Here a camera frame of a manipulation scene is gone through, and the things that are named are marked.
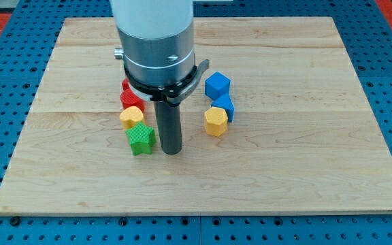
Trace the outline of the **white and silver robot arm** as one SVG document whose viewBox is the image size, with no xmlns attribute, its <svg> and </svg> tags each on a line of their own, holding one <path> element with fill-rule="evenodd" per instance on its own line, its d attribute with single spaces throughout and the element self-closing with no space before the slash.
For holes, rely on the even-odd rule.
<svg viewBox="0 0 392 245">
<path fill-rule="evenodd" d="M 195 66 L 191 0 L 113 0 L 112 13 L 128 76 L 171 86 Z"/>
</svg>

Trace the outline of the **red block behind arm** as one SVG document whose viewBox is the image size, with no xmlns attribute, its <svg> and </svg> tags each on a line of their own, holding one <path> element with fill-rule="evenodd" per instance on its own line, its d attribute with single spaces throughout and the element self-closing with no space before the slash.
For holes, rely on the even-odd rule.
<svg viewBox="0 0 392 245">
<path fill-rule="evenodd" d="M 125 91 L 125 90 L 127 90 L 128 88 L 129 88 L 129 81 L 128 81 L 127 78 L 125 78 L 125 79 L 122 81 L 122 89 Z"/>
</svg>

